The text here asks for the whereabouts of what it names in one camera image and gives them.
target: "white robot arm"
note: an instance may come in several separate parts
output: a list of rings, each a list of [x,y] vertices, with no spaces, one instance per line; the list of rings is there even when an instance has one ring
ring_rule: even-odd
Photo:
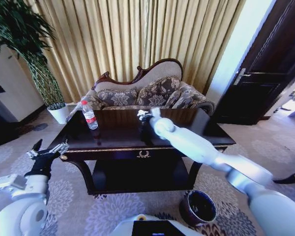
[[[295,202],[264,187],[272,180],[268,170],[241,155],[219,152],[201,136],[162,118],[157,108],[152,109],[149,122],[160,138],[192,160],[226,172],[228,182],[247,194],[249,207],[267,235],[295,235]]]
[[[25,177],[8,175],[0,178],[0,191],[7,192],[14,200],[0,211],[2,236],[39,236],[44,228],[51,164],[68,150],[69,145],[65,142],[51,150],[38,151],[41,143],[42,140],[38,141],[28,152],[35,163]]]

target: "curtain fold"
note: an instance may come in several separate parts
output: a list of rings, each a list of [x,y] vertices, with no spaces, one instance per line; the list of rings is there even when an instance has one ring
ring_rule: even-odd
[[[66,102],[77,102],[106,71],[130,81],[137,66],[164,58],[205,91],[244,0],[25,0],[55,29],[49,67]]]

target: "white plant pot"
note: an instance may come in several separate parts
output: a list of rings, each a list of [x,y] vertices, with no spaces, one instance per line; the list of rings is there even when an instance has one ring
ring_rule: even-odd
[[[50,114],[56,119],[56,121],[59,124],[65,124],[65,119],[69,115],[69,110],[67,105],[57,110],[49,110],[48,108],[47,110],[50,112]]]

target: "table leg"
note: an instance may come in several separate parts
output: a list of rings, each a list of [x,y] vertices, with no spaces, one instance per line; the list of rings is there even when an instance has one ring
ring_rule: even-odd
[[[94,185],[92,174],[89,170],[89,166],[87,165],[87,163],[85,163],[85,161],[67,161],[67,162],[70,162],[79,168],[84,178],[85,185],[88,190],[88,194],[93,195],[95,192],[95,185]]]
[[[287,177],[285,179],[276,179],[273,182],[278,183],[278,184],[291,184],[291,183],[295,183],[295,174],[293,174],[290,177]]]
[[[195,161],[192,163],[192,166],[191,166],[190,171],[189,171],[189,180],[188,180],[190,188],[194,187],[194,184],[196,182],[196,178],[197,178],[197,175],[198,175],[198,171],[199,171],[201,166],[202,166],[202,163],[198,163],[198,162],[195,162]]]

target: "floor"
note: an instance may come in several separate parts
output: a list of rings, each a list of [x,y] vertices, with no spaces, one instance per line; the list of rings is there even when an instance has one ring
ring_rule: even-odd
[[[59,125],[47,111],[31,124],[33,129],[20,138],[0,146],[0,177],[11,173],[24,174],[31,165],[25,152],[40,138],[43,148],[60,132]],[[283,111],[257,125],[222,124],[221,127],[237,142],[226,153],[239,153],[283,178],[295,172],[295,120]],[[185,158],[190,168],[191,162]],[[93,168],[94,162],[88,162]],[[270,184],[295,201],[295,184]],[[209,167],[201,167],[195,189],[208,193],[218,208],[215,222],[196,229],[204,235],[254,236],[263,232],[247,206],[245,195],[237,192],[225,180],[224,174]],[[50,180],[49,216],[44,236],[104,236],[123,219],[145,213],[161,219],[175,219],[184,224],[178,204],[184,191],[127,193],[89,196],[78,169],[70,163],[55,160]],[[0,192],[0,210],[10,202]]]

